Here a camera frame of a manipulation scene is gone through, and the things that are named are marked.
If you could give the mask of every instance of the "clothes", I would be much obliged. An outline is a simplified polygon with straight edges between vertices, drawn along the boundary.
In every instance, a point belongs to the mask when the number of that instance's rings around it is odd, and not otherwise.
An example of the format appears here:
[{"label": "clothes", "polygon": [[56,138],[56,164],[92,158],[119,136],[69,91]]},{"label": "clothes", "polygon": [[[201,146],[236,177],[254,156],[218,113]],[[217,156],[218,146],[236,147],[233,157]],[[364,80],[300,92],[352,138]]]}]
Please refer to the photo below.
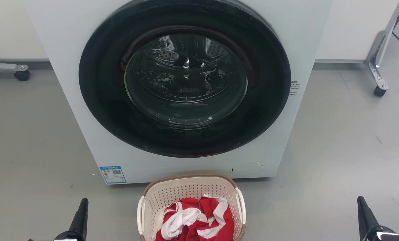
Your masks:
[{"label": "clothes", "polygon": [[200,200],[183,198],[167,207],[155,241],[233,241],[233,234],[227,200],[204,195]]}]

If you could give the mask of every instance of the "gray floor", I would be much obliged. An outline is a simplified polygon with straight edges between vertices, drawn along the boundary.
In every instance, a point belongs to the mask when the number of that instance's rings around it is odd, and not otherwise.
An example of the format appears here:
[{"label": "gray floor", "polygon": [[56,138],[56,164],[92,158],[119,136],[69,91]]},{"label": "gray floor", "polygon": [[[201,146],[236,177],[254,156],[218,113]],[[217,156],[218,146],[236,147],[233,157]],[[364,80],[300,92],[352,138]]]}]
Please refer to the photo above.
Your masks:
[{"label": "gray floor", "polygon": [[[399,42],[381,73],[383,98],[362,65],[314,67],[277,177],[239,180],[243,240],[358,240],[356,198],[399,233]],[[50,240],[89,199],[88,240],[138,240],[146,185],[106,186],[51,69],[19,82],[0,74],[0,241]]]}]

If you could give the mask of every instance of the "energy label sticker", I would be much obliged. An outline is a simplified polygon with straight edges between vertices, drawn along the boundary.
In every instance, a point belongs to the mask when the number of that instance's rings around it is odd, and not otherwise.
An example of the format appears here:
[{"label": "energy label sticker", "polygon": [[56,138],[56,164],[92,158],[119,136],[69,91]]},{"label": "energy label sticker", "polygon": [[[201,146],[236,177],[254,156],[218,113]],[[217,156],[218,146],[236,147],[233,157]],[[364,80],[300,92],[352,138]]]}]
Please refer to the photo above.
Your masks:
[{"label": "energy label sticker", "polygon": [[120,166],[100,166],[99,168],[101,169],[101,173],[103,174],[106,183],[126,183]]}]

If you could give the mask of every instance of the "white plastic basket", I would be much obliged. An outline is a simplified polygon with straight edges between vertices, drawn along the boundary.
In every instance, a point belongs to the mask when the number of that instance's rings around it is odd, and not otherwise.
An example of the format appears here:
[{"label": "white plastic basket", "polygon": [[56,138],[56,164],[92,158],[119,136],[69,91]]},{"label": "white plastic basket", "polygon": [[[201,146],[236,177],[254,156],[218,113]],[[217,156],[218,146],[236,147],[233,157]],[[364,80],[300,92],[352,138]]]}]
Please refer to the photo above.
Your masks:
[{"label": "white plastic basket", "polygon": [[234,241],[241,240],[246,229],[246,205],[241,191],[225,175],[197,174],[159,179],[146,187],[137,208],[141,241],[154,241],[153,234],[162,226],[155,220],[171,203],[187,197],[200,199],[204,194],[227,200],[234,219]]}]

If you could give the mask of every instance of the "white washing machine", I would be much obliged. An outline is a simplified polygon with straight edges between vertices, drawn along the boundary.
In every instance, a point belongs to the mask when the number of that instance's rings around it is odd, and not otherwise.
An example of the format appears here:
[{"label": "white washing machine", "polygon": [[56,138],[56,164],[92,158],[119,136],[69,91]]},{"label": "white washing machine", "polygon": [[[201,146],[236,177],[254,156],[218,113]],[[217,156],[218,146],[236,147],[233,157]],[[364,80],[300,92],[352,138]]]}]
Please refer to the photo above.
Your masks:
[{"label": "white washing machine", "polygon": [[274,177],[330,6],[26,0],[107,184]]}]

